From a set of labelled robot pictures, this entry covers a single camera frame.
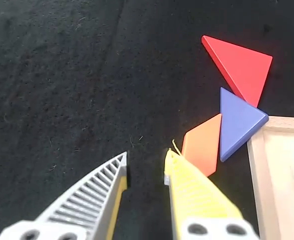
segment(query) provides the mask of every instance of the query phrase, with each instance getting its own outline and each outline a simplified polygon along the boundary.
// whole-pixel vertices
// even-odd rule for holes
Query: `black carpet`
[[[294,0],[0,0],[0,232],[130,150],[114,239],[170,239],[162,152],[229,89],[204,34],[272,55],[259,108],[294,117]],[[257,231],[246,146],[211,179]]]

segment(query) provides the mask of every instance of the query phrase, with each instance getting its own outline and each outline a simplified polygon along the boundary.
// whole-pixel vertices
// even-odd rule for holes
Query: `screw hole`
[[[74,233],[66,233],[66,234],[63,234],[59,240],[77,240],[77,235],[75,235]]]
[[[208,233],[207,229],[204,226],[197,223],[189,225],[188,232],[196,235],[204,235]]]
[[[36,240],[38,239],[39,234],[40,232],[38,230],[30,230],[23,234],[21,240]]]
[[[246,235],[246,231],[245,229],[243,229],[242,227],[238,226],[238,225],[234,225],[234,224],[230,224],[227,226],[227,232],[229,234],[234,234],[234,235]]]

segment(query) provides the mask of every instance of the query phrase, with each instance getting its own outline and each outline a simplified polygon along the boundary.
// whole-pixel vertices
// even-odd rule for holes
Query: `red triangle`
[[[201,42],[233,92],[257,107],[272,56],[209,36],[202,36]]]

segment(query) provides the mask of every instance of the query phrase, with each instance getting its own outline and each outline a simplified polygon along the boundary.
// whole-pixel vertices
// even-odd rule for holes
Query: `wooden frame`
[[[260,238],[294,240],[294,117],[270,116],[247,145]]]

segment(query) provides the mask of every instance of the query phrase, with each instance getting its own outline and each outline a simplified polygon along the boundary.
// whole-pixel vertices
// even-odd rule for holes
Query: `blue triangle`
[[[220,160],[224,162],[268,121],[268,115],[222,87],[220,113]]]

